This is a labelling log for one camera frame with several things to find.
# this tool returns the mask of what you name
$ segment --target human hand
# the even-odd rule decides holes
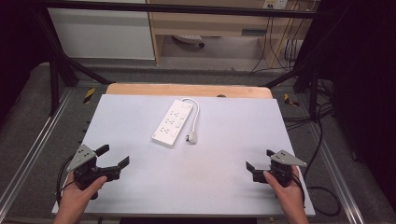
[[[74,181],[73,172],[69,173],[66,185]],[[58,214],[54,224],[75,224],[79,223],[85,208],[92,195],[98,191],[107,181],[106,176],[97,178],[89,187],[80,190],[75,183],[64,189]]]
[[[291,166],[292,172],[299,177],[297,167]],[[290,184],[283,188],[270,173],[264,171],[265,179],[268,184],[274,189],[276,197],[279,200],[280,206],[288,219],[290,224],[293,223],[309,223],[304,210],[303,194],[300,187],[290,181]]]

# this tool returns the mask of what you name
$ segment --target black cable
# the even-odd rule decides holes
[[[330,194],[332,195],[332,197],[334,197],[334,199],[335,199],[335,201],[336,201],[336,203],[337,203],[337,210],[336,210],[335,212],[333,212],[333,213],[324,212],[323,210],[321,210],[321,209],[319,209],[319,208],[317,208],[316,206],[313,205],[313,206],[314,206],[314,209],[315,209],[316,211],[318,211],[318,212],[320,212],[321,214],[323,214],[323,215],[325,215],[325,216],[328,216],[328,217],[336,217],[336,216],[338,216],[338,215],[340,214],[340,212],[341,212],[341,203],[340,203],[340,201],[338,200],[338,197],[337,197],[333,192],[331,192],[329,189],[326,189],[326,188],[323,188],[323,187],[318,187],[318,186],[309,187],[309,188],[307,188],[307,189],[310,190],[311,192],[312,192],[312,189],[321,189],[321,190],[324,190],[324,191],[330,193]]]
[[[328,116],[329,114],[331,114],[333,112],[333,107],[329,106],[325,109],[321,110],[322,112],[320,114],[317,114],[317,118],[324,118],[326,116]],[[300,118],[283,118],[283,120],[285,122],[292,122],[293,124],[291,125],[286,125],[286,128],[288,131],[291,131],[293,129],[299,128],[309,122],[312,121],[312,119],[310,117],[300,117]]]
[[[301,28],[301,26],[303,25],[303,23],[304,23],[304,20],[301,20],[301,21],[300,21],[300,24],[299,24],[298,27],[297,27],[296,32],[294,33],[293,38],[291,39],[291,44],[294,46],[294,58],[293,58],[293,60],[296,60],[296,54],[297,54],[297,53],[296,53],[296,52],[297,52],[297,40],[296,40],[296,36],[297,36],[298,32],[300,31],[300,28]]]
[[[270,17],[270,18],[272,18],[272,19],[271,19],[271,28],[270,28],[270,48],[271,48],[271,51],[273,52],[273,54],[274,54],[274,56],[275,56],[277,62],[279,63],[279,66],[281,66],[283,69],[287,70],[286,67],[284,67],[284,66],[282,65],[282,63],[280,62],[279,58],[277,57],[277,55],[276,55],[276,53],[275,53],[275,51],[274,51],[274,49],[273,49],[273,47],[272,47],[272,43],[271,43],[272,37],[271,37],[271,35],[272,35],[272,28],[274,27],[274,17]]]
[[[348,5],[346,6],[345,10],[343,11],[343,14],[340,16],[338,21],[336,21],[334,23],[334,25],[319,40],[319,42],[314,46],[314,48],[312,50],[310,50],[310,52],[303,59],[300,60],[299,64],[297,66],[295,66],[292,71],[289,71],[288,74],[284,75],[285,78],[288,78],[288,75],[289,76],[291,75],[290,73],[296,74],[297,72],[300,72],[301,70],[304,70],[306,67],[310,67],[312,64],[316,63],[317,59],[319,58],[318,55],[322,52],[322,49],[327,46],[326,42],[328,41],[329,37],[333,34],[334,30],[338,27],[338,25],[341,22],[341,20],[345,17],[345,15],[347,14],[348,10],[352,6],[353,2],[354,2],[354,0],[350,0],[349,1]],[[283,78],[277,79],[276,82],[280,82],[281,80],[283,80]],[[271,87],[273,87],[274,86],[273,82],[274,81],[272,81],[272,82],[270,82],[268,84],[260,85],[259,87],[266,87],[269,84],[271,84]]]
[[[63,187],[63,188],[61,189],[62,174],[64,173],[64,168],[66,167],[66,165],[67,165],[71,160],[73,160],[73,157],[74,157],[74,155],[68,157],[68,158],[64,161],[64,164],[62,164],[61,170],[59,171],[59,174],[58,174],[58,179],[57,179],[57,181],[56,181],[56,194],[55,194],[55,195],[56,195],[56,202],[58,203],[58,205],[61,204],[62,190],[68,186],[68,185],[66,185],[65,187]]]
[[[297,8],[297,6],[300,6],[300,0],[297,0],[296,4],[294,5],[294,8],[293,8],[292,10],[295,10],[295,9]],[[289,61],[288,61],[288,59],[287,59],[287,56],[286,56],[286,55],[287,55],[287,51],[288,51],[288,47],[289,47],[289,40],[288,40],[288,42],[287,42],[287,44],[286,44],[285,51],[284,51],[284,57],[285,57],[285,60],[288,62],[289,68],[288,68],[287,65],[286,65],[286,67],[283,67],[283,66],[282,66],[282,64],[280,63],[279,59],[277,58],[277,56],[276,56],[274,50],[272,49],[272,45],[271,45],[271,50],[272,50],[272,52],[274,53],[274,55],[276,56],[276,59],[277,59],[277,62],[279,63],[279,65],[282,66],[285,70],[291,71],[291,63],[289,63]]]
[[[291,178],[291,180],[296,183],[296,185],[299,187],[299,189],[301,190],[302,196],[303,196],[303,204],[305,204],[305,192],[304,192],[304,188],[303,188],[303,184],[301,183],[300,179],[298,177],[295,177],[295,175],[293,175],[293,177]]]
[[[73,180],[72,182],[66,184],[61,190],[60,192],[62,192],[65,188],[69,187],[71,184],[74,184],[76,182],[76,180]]]
[[[262,61],[262,57],[264,56],[264,52],[265,52],[265,42],[267,40],[267,31],[268,31],[268,25],[270,24],[270,18],[268,17],[268,21],[267,21],[267,27],[265,28],[265,35],[264,35],[264,46],[262,47],[262,56],[260,57],[259,61],[257,62],[256,66],[254,66],[254,68],[249,72],[250,74],[255,73],[257,71],[254,71],[254,69],[257,68],[257,66],[259,66],[259,63]]]
[[[314,155],[312,156],[311,161],[308,163],[308,165],[306,166],[306,169],[305,169],[305,171],[304,171],[304,175],[303,175],[304,180],[306,179],[306,175],[308,174],[308,170],[309,170],[309,168],[311,167],[311,165],[312,165],[312,163],[313,163],[315,157],[318,155],[318,151],[319,151],[319,149],[320,149],[320,145],[321,145],[321,142],[322,142],[322,139],[323,139],[323,127],[322,127],[321,121],[320,121],[320,119],[322,118],[322,116],[320,115],[320,112],[321,112],[321,110],[322,110],[322,107],[325,106],[325,105],[328,105],[329,103],[330,103],[330,102],[321,105],[321,106],[319,107],[319,110],[318,110],[318,126],[319,126],[319,130],[320,130],[320,136],[319,136],[319,140],[318,140],[318,146],[317,146],[317,148],[315,149]],[[323,214],[323,215],[325,215],[325,216],[328,216],[328,217],[335,217],[335,216],[338,216],[338,215],[340,214],[340,212],[341,212],[341,204],[340,204],[340,202],[339,202],[337,196],[336,196],[334,193],[332,193],[329,189],[326,189],[326,188],[323,188],[323,187],[318,187],[318,186],[309,187],[308,189],[322,189],[322,190],[325,190],[325,191],[329,192],[329,193],[334,197],[334,199],[335,199],[336,202],[337,202],[337,210],[336,210],[334,213],[326,213],[326,212],[322,211],[321,209],[318,209],[317,207],[315,207],[315,206],[313,205],[313,206],[314,206],[314,209],[315,209],[316,211],[318,211],[318,212],[320,212],[321,214]]]
[[[287,55],[288,55],[287,51],[288,51],[288,47],[289,47],[289,42],[290,42],[290,40],[288,39],[288,42],[286,42],[285,52],[283,52],[283,57],[284,57],[286,60],[288,59],[288,57],[287,57]]]
[[[321,105],[319,107],[319,111],[318,111],[319,115],[320,115],[321,108],[324,105],[326,105],[326,104],[323,104],[323,105]],[[319,149],[320,149],[320,146],[321,146],[321,142],[322,142],[322,139],[323,139],[323,128],[322,128],[322,125],[321,125],[321,122],[320,122],[320,117],[318,117],[318,126],[319,126],[319,131],[320,131],[319,140],[318,140],[318,146],[315,149],[315,152],[314,152],[314,155],[311,158],[311,161],[306,166],[306,169],[305,169],[304,174],[303,174],[304,179],[306,179],[306,175],[308,174],[309,168],[311,168],[311,165],[314,162],[315,157],[318,155],[318,152],[319,152]]]

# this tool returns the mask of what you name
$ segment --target white power strip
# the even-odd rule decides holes
[[[173,147],[191,111],[191,104],[175,100],[152,135],[152,140],[160,145]]]

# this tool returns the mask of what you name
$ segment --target white tabletop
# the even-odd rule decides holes
[[[91,149],[109,144],[99,167],[114,166],[126,156],[130,164],[120,179],[106,183],[86,213],[123,217],[262,217],[282,215],[271,187],[252,181],[248,161],[269,169],[266,149],[294,154],[276,100],[192,97],[196,106],[174,148],[151,136],[180,96],[103,95],[83,144]],[[305,212],[315,214],[305,190]]]

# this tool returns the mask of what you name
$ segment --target white cabinet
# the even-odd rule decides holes
[[[69,57],[154,60],[147,12],[49,8],[49,14]]]

